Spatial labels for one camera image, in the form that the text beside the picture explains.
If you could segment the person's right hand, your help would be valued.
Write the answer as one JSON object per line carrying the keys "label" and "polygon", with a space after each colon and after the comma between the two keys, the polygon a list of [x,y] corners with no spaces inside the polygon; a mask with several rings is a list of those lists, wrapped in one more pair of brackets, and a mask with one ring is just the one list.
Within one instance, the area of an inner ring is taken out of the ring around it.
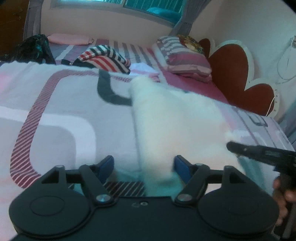
{"label": "person's right hand", "polygon": [[276,226],[281,226],[283,223],[283,220],[289,214],[287,205],[289,203],[295,203],[295,190],[287,189],[284,193],[282,193],[280,177],[277,177],[273,182],[273,199],[278,204],[279,211],[280,211],[278,219],[276,221]]}

